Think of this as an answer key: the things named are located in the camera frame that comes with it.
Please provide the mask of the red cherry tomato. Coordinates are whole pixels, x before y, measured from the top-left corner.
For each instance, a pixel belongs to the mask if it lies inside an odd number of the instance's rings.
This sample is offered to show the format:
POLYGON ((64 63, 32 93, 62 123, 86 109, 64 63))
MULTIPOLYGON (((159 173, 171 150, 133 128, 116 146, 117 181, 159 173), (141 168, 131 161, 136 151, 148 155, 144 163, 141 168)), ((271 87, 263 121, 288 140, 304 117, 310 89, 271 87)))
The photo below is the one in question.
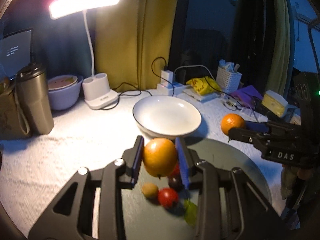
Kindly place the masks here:
POLYGON ((174 170, 171 172, 169 177, 175 177, 175 176, 179 176, 179 175, 180 175, 180 166, 179 166, 179 162, 177 162, 174 167, 174 170))
POLYGON ((172 188, 163 188, 158 192, 158 202, 163 208, 170 210, 177 206, 179 195, 172 188))

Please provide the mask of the white woven basket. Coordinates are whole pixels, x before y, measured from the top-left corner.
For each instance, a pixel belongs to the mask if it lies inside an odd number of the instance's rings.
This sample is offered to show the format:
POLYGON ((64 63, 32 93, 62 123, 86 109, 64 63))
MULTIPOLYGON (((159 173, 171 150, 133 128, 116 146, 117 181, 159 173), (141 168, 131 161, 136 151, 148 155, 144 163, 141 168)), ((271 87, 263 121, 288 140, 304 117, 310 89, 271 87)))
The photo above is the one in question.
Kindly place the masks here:
POLYGON ((242 74, 238 72, 240 64, 233 62, 219 61, 216 81, 226 93, 236 91, 240 85, 242 74))

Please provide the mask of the white flat box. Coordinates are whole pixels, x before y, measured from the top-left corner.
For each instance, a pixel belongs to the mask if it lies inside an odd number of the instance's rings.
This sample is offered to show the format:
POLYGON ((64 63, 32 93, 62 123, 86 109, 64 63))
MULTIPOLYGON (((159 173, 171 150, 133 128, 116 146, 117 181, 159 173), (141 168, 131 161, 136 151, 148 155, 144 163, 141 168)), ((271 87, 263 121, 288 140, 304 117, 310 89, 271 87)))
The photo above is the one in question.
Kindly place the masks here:
POLYGON ((213 99, 219 97, 219 94, 217 94, 217 93, 210 93, 210 94, 206 94, 206 95, 200 95, 200 94, 196 93, 193 88, 184 89, 183 93, 187 94, 188 96, 194 98, 195 100, 197 100, 197 101, 199 101, 201 103, 208 102, 210 100, 213 100, 213 99))

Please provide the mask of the white plate dark rim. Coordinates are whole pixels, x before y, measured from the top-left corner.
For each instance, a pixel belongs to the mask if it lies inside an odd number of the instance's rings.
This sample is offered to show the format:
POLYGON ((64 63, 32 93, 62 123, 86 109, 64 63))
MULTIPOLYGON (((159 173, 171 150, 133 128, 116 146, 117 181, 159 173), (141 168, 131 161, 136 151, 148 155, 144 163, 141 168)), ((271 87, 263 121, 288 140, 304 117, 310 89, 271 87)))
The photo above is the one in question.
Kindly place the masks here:
POLYGON ((140 99, 132 109, 141 131, 151 137, 175 139, 194 133, 202 116, 191 103, 172 96, 155 95, 140 99))

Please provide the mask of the dark cherry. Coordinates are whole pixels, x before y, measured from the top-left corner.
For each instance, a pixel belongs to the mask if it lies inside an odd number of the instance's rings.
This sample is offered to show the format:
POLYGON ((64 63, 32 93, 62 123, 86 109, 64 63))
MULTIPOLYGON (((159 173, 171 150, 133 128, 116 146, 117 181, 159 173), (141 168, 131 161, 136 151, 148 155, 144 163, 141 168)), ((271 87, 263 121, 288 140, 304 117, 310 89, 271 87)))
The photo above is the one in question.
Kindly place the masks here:
POLYGON ((170 188, 174 189, 177 192, 180 192, 184 189, 184 185, 180 176, 172 176, 168 178, 168 185, 170 188))

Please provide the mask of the purple cloth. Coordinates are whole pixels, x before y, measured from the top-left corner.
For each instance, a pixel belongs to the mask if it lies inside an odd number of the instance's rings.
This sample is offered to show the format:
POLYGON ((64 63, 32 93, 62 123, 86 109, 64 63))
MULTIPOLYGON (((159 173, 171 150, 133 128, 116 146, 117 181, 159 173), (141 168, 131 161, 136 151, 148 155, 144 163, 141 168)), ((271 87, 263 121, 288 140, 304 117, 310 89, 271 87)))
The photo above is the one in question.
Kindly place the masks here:
POLYGON ((256 102, 261 102, 263 96, 252 86, 240 88, 231 93, 231 95, 239 99, 245 106, 254 107, 256 102))

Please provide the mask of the round grey green mat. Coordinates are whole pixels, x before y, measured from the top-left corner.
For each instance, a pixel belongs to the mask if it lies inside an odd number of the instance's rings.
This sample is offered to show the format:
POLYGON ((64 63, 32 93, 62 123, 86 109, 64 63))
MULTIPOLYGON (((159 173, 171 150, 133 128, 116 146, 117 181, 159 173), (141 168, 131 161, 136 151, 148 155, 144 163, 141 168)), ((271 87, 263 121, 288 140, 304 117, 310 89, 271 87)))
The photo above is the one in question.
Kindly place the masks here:
MULTIPOLYGON (((267 200, 272 200, 270 189, 261 170, 239 149, 224 142, 199 137, 186 138, 185 143, 188 148, 195 150, 201 159, 208 161, 216 168, 227 171, 235 167, 242 168, 267 200)), ((167 211, 157 201, 150 201, 144 197, 141 187, 145 183, 154 183, 159 189, 168 186, 167 178, 152 177, 142 166, 135 188, 122 191, 127 239, 193 239, 196 230, 184 220, 183 204, 187 198, 197 203, 198 192, 181 192, 179 205, 174 211, 167 211)))

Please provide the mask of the brown bag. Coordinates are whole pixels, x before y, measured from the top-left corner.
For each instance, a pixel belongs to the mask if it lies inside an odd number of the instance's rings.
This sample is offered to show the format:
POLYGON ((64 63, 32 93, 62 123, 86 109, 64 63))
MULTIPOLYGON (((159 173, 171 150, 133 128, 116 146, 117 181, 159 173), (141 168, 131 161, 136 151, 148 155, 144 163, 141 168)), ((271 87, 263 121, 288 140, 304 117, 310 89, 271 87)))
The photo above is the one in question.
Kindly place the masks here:
POLYGON ((20 106, 15 84, 8 77, 1 78, 1 140, 30 137, 30 126, 20 106))

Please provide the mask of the smooth orange fruit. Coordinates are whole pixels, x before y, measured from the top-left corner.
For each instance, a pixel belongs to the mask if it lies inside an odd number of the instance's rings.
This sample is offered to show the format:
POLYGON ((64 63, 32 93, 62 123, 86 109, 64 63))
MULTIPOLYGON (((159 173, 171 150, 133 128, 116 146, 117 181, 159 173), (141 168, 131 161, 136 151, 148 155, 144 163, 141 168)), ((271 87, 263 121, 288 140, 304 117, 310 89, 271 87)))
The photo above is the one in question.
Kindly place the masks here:
POLYGON ((176 166, 177 159, 175 144, 169 139, 151 139, 144 147, 144 167, 153 177, 169 176, 176 166))

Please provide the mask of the yellow white box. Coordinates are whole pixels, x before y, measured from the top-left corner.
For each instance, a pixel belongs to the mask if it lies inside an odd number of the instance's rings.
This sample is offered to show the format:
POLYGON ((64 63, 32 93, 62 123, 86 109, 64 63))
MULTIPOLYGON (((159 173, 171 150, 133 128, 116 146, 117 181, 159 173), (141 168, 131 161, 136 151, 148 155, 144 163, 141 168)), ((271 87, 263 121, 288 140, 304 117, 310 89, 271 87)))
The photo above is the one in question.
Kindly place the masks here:
POLYGON ((262 105, 268 108, 277 117, 283 118, 289 104, 280 94, 272 90, 267 90, 263 96, 262 105))

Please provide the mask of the dark monitor screen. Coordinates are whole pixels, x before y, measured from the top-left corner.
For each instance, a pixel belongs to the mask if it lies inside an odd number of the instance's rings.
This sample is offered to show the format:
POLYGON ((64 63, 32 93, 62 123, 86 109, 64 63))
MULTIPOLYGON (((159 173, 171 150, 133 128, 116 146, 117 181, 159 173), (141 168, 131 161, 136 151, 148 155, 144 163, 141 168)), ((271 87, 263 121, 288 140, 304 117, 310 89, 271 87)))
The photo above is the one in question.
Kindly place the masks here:
POLYGON ((10 80, 33 61, 33 30, 24 29, 1 39, 1 72, 10 80))

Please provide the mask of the wrinkled mandarin orange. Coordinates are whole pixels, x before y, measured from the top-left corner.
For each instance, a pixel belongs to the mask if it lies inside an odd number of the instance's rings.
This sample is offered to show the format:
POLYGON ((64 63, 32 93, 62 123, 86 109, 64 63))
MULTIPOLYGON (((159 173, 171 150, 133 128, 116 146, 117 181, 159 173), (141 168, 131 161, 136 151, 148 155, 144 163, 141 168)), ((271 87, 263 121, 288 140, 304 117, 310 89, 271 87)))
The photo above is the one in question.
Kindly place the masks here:
POLYGON ((229 113, 221 120, 221 131, 228 136, 231 128, 246 128, 245 120, 238 114, 229 113))

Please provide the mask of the yellow duck snack bag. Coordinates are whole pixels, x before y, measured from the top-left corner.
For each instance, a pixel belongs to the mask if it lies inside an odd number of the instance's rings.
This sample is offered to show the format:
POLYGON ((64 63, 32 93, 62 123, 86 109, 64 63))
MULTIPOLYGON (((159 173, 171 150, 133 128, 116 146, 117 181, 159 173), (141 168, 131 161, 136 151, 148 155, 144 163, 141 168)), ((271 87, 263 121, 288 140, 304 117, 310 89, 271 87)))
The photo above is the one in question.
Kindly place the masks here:
POLYGON ((190 79, 186 84, 193 87, 195 92, 201 96, 221 91, 215 79, 208 76, 190 79))

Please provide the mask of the yellow curtain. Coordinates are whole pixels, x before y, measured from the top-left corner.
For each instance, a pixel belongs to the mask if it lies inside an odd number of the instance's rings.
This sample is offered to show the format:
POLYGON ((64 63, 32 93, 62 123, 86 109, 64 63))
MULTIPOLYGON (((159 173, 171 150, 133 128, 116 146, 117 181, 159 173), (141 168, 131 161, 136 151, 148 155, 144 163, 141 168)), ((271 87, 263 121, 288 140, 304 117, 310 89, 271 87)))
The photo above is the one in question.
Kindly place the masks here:
POLYGON ((95 68, 118 92, 155 89, 169 61, 177 0, 120 0, 97 10, 95 68))

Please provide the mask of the tan longan fruit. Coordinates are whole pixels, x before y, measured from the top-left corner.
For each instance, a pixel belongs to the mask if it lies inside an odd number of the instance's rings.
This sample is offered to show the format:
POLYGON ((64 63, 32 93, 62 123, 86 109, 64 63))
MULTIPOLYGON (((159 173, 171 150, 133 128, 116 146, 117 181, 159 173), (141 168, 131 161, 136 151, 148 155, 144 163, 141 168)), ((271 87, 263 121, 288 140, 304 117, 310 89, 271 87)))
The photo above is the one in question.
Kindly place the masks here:
POLYGON ((141 187, 142 194, 147 199, 155 199, 158 196, 158 186, 153 183, 145 183, 141 187))

